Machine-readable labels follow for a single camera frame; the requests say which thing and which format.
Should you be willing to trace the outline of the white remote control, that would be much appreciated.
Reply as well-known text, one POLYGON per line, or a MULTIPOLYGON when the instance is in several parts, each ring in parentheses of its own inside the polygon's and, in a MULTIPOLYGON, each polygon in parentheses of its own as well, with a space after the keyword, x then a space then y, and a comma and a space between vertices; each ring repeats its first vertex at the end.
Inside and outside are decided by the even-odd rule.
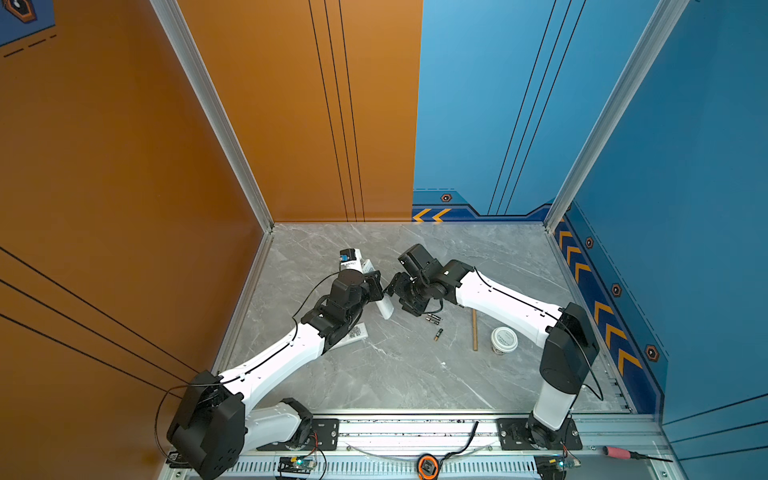
POLYGON ((394 306, 389 294, 382 284, 381 272, 377 270, 370 259, 362 263, 362 273, 370 288, 370 298, 376 304, 383 319, 388 320, 394 313, 394 306))

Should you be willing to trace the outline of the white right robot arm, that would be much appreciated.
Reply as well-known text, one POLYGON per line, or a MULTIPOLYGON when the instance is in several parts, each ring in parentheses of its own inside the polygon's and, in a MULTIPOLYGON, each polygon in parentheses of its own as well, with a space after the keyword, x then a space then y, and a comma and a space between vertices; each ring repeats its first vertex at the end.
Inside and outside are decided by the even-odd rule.
POLYGON ((526 420, 527 441, 537 449, 564 446, 576 429, 569 414, 600 347, 589 315, 580 305, 545 303, 508 288, 459 260, 440 263, 421 244, 398 257, 404 271, 388 289, 414 316, 435 299, 470 308, 502 322, 542 349, 542 385, 526 420))

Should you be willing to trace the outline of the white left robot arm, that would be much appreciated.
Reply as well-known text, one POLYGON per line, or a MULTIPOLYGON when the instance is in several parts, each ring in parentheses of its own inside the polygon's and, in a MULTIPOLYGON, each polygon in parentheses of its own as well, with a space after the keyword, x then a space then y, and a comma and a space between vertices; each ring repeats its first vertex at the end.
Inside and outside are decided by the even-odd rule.
POLYGON ((258 404, 344 339, 367 304, 385 298, 377 270, 340 270, 332 277, 329 294, 285 337, 237 367, 220 374, 203 371, 181 386, 184 395, 166 433, 172 446, 166 455, 169 465, 216 479, 244 452, 274 443, 291 449, 312 443, 313 415, 299 401, 285 398, 268 408, 258 404))

